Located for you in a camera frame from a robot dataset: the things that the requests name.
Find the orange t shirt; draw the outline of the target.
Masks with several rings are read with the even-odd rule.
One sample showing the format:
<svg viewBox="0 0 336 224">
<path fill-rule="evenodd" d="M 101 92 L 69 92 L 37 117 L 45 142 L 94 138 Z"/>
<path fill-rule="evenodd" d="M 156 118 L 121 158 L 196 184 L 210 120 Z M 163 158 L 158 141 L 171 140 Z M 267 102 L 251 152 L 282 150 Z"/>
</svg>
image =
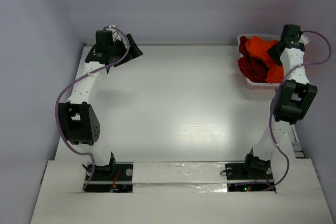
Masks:
<svg viewBox="0 0 336 224">
<path fill-rule="evenodd" d="M 271 56 L 268 55 L 267 50 L 274 46 L 278 40 L 265 41 L 257 36 L 248 39 L 245 47 L 252 58 L 261 60 L 268 68 L 266 75 L 266 82 L 280 83 L 284 77 L 283 66 L 278 66 Z"/>
</svg>

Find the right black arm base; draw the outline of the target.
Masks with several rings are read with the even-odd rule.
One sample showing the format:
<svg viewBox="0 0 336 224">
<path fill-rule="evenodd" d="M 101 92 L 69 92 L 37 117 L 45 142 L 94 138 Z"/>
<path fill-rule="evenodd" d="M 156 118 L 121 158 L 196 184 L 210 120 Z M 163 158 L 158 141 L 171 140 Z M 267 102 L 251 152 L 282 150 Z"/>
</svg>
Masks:
<svg viewBox="0 0 336 224">
<path fill-rule="evenodd" d="M 228 192 L 276 192 L 275 181 L 271 168 L 265 173 L 249 173 L 243 163 L 226 163 L 220 172 L 226 177 Z"/>
</svg>

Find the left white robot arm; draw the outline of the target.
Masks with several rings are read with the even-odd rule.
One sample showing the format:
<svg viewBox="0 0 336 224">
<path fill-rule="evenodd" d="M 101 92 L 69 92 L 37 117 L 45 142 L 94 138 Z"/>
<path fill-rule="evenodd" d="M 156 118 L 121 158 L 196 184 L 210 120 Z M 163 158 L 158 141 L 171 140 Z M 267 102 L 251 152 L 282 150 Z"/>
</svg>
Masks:
<svg viewBox="0 0 336 224">
<path fill-rule="evenodd" d="M 57 102 L 57 126 L 61 138 L 69 147 L 77 146 L 76 154 L 88 155 L 91 164 L 86 167 L 87 171 L 98 170 L 104 179 L 115 176 L 115 160 L 112 152 L 99 140 L 100 122 L 91 102 L 100 81 L 111 68 L 142 55 L 131 34 L 124 34 L 114 27 L 96 31 L 96 43 L 85 58 L 83 73 L 70 85 L 72 94 L 65 102 Z"/>
</svg>

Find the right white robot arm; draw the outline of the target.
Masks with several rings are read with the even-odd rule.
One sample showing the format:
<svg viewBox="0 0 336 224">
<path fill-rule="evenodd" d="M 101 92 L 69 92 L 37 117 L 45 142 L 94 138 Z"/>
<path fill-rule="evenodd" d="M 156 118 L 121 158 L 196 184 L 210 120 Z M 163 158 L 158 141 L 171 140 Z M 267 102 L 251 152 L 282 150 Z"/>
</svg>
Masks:
<svg viewBox="0 0 336 224">
<path fill-rule="evenodd" d="M 269 125 L 241 166 L 248 178 L 263 175 L 270 169 L 272 155 L 283 135 L 304 118 L 317 94 L 318 89 L 310 84 L 303 65 L 308 39 L 301 36 L 300 26 L 284 25 L 280 40 L 267 51 L 271 59 L 283 68 L 284 77 L 271 102 Z"/>
</svg>

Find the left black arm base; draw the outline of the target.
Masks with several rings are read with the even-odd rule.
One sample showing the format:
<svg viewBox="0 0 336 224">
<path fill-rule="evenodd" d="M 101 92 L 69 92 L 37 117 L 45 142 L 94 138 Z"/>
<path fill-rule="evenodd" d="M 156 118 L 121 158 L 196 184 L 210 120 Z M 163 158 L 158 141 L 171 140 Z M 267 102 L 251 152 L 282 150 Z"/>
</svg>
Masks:
<svg viewBox="0 0 336 224">
<path fill-rule="evenodd" d="M 116 163 L 113 170 L 108 166 L 96 167 L 87 193 L 131 193 L 133 192 L 133 163 Z"/>
</svg>

